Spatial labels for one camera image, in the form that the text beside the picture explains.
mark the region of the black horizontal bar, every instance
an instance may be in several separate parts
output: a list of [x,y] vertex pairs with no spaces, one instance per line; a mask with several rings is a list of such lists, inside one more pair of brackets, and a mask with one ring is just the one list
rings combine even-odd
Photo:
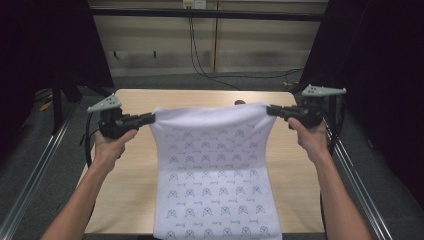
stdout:
[[97,16],[134,16],[134,17],[181,17],[181,18],[225,18],[225,19],[258,19],[258,20],[286,20],[321,22],[324,14],[309,13],[282,13],[282,12],[244,12],[225,10],[200,9],[153,9],[153,8],[116,8],[91,7],[57,9],[72,13],[86,13]]

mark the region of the person's left arm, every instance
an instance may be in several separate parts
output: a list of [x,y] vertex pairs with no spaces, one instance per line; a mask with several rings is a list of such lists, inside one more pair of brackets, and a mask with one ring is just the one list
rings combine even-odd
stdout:
[[94,161],[84,175],[64,209],[47,228],[43,240],[82,239],[90,215],[106,176],[115,166],[115,161],[125,150],[125,143],[137,134],[136,130],[127,132],[117,140],[105,139],[96,132]]

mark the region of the light wood tabletop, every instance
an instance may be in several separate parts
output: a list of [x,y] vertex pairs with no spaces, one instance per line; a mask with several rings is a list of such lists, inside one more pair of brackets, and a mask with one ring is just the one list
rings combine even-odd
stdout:
[[[282,92],[122,89],[116,96],[124,114],[157,107],[224,107],[236,100],[281,106],[295,104]],[[157,188],[157,150],[149,126],[126,144],[97,198],[86,233],[152,234]],[[297,145],[296,132],[278,118],[269,136],[267,167],[284,233],[323,232],[316,171]]]

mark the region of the forearm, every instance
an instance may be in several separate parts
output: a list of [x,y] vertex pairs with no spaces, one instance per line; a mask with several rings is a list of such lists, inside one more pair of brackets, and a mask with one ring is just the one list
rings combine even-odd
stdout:
[[82,239],[106,175],[93,163],[64,209],[44,233],[43,240]]
[[315,164],[324,207],[327,235],[334,239],[371,239],[357,207],[352,202],[329,153]]

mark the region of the patterned fabric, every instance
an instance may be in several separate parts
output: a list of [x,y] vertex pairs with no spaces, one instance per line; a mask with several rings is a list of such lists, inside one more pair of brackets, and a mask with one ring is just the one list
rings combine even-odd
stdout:
[[155,110],[154,236],[282,239],[265,163],[265,104]]

